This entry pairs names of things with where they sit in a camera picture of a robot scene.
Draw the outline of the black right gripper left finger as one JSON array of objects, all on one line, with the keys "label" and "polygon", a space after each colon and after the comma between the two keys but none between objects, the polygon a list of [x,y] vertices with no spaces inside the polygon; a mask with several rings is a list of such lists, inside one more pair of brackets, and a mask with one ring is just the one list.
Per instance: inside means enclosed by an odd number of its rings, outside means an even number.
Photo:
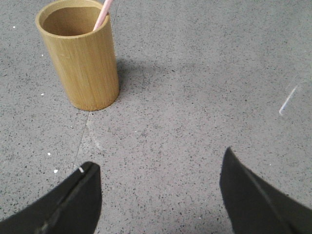
[{"label": "black right gripper left finger", "polygon": [[0,232],[92,234],[100,213],[100,166],[85,162],[45,196],[2,221]]}]

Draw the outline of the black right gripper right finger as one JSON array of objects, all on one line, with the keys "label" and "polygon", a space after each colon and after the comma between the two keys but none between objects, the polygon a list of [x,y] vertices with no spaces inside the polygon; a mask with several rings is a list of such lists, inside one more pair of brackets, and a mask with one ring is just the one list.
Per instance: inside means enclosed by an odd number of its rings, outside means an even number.
[{"label": "black right gripper right finger", "polygon": [[236,234],[310,234],[312,211],[244,166],[231,148],[224,154],[221,194]]}]

